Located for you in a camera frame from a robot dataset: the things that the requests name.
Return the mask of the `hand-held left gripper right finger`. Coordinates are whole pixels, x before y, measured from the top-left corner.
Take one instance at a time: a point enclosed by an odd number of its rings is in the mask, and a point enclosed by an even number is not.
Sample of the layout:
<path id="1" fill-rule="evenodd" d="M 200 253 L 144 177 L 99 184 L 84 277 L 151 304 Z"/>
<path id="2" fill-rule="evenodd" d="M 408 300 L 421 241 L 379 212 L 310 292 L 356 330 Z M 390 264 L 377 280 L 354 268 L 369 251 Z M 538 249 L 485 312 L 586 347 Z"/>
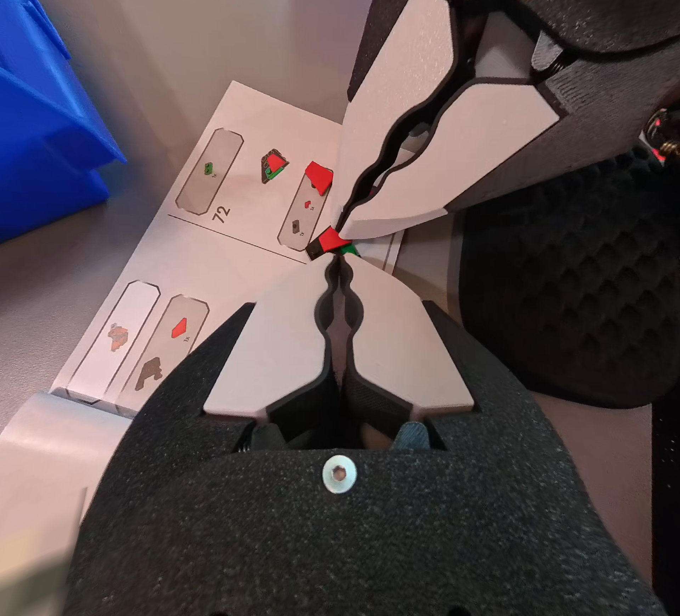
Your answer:
<path id="1" fill-rule="evenodd" d="M 341 267 L 347 372 L 367 422 L 406 422 L 471 411 L 474 400 L 421 298 L 357 256 Z"/>

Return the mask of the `blue plastic bin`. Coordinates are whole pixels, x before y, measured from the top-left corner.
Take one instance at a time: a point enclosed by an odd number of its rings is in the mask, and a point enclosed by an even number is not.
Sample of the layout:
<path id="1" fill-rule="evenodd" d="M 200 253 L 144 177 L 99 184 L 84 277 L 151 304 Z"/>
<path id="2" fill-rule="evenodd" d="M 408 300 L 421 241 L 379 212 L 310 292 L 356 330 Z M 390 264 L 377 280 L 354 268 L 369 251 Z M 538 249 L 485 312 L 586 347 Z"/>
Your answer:
<path id="1" fill-rule="evenodd" d="M 1 0 L 1 242 L 105 202 L 126 158 L 39 0 Z"/>

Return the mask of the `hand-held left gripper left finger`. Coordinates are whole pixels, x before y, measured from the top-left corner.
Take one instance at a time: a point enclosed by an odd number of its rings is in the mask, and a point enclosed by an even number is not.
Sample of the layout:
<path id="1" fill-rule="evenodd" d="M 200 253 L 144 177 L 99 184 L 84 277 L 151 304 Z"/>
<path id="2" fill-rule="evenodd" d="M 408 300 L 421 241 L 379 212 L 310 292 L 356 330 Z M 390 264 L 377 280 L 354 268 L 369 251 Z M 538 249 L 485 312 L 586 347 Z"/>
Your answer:
<path id="1" fill-rule="evenodd" d="M 327 342 L 316 309 L 335 257 L 297 266 L 258 299 L 205 401 L 206 414 L 264 418 L 321 377 Z"/>

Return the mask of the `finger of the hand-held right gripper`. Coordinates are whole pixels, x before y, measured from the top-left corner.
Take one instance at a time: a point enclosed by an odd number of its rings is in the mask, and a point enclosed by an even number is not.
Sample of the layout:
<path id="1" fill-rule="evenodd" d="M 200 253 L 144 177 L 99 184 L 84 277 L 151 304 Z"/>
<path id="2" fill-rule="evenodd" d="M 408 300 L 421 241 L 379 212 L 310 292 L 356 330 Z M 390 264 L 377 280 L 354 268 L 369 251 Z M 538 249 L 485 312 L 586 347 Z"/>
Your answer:
<path id="1" fill-rule="evenodd" d="M 474 82 L 442 113 L 418 155 L 350 210 L 339 235 L 379 238 L 445 215 L 448 203 L 559 119 L 535 86 Z"/>
<path id="2" fill-rule="evenodd" d="M 348 103 L 339 223 L 425 223 L 475 204 L 475 16 L 408 0 Z"/>

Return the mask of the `white paper sheet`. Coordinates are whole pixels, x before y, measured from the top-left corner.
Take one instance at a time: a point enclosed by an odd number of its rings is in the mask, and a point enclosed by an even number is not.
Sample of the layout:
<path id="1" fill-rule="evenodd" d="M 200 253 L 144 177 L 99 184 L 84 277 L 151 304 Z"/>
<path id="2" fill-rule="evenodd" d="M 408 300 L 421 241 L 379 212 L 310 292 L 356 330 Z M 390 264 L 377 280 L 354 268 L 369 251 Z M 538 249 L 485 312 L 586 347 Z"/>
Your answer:
<path id="1" fill-rule="evenodd" d="M 80 524 L 131 418 L 49 392 L 1 432 L 1 614 L 60 615 Z"/>

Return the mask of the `red sloped toy brick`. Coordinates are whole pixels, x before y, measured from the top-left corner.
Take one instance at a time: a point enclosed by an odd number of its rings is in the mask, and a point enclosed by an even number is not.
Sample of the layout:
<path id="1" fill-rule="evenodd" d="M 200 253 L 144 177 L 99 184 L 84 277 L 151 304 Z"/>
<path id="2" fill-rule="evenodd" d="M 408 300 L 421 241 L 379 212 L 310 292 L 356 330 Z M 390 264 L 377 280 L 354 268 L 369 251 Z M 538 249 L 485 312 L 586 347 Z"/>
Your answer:
<path id="1" fill-rule="evenodd" d="M 325 196 L 333 183 L 333 171 L 315 161 L 310 162 L 305 168 L 304 175 L 320 196 Z"/>

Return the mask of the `black foam pad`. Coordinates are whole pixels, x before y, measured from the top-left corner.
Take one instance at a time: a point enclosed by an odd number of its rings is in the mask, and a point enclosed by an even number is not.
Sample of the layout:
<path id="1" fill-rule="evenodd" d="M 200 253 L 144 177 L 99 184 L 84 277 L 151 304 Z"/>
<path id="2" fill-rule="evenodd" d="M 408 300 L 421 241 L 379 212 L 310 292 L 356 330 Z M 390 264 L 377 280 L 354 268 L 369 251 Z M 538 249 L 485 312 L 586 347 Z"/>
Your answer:
<path id="1" fill-rule="evenodd" d="M 637 146 L 464 213 L 463 327 L 530 390 L 629 409 L 679 385 L 679 163 Z"/>

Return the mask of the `printed instruction sheet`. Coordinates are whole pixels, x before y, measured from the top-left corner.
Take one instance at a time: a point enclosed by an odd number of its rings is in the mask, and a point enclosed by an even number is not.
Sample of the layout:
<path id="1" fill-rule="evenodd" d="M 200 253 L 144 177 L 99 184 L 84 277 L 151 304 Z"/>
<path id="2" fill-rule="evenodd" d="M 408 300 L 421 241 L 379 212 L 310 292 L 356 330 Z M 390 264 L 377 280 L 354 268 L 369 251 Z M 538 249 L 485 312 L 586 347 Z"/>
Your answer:
<path id="1" fill-rule="evenodd" d="M 50 395 L 133 418 L 243 304 L 302 265 L 328 228 L 341 126 L 232 82 Z"/>

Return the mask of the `red black green brick assembly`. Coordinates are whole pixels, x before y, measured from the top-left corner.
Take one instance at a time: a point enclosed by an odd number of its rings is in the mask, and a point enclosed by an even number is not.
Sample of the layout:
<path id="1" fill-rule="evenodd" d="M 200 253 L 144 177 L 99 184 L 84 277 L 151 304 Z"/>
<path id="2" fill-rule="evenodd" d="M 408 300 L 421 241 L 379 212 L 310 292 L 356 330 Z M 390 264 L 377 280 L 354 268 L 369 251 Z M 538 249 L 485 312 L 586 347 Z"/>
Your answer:
<path id="1" fill-rule="evenodd" d="M 354 243 L 348 239 L 341 238 L 332 227 L 328 227 L 317 238 L 313 239 L 305 248 L 305 252 L 311 261 L 326 254 L 352 254 L 360 256 Z"/>

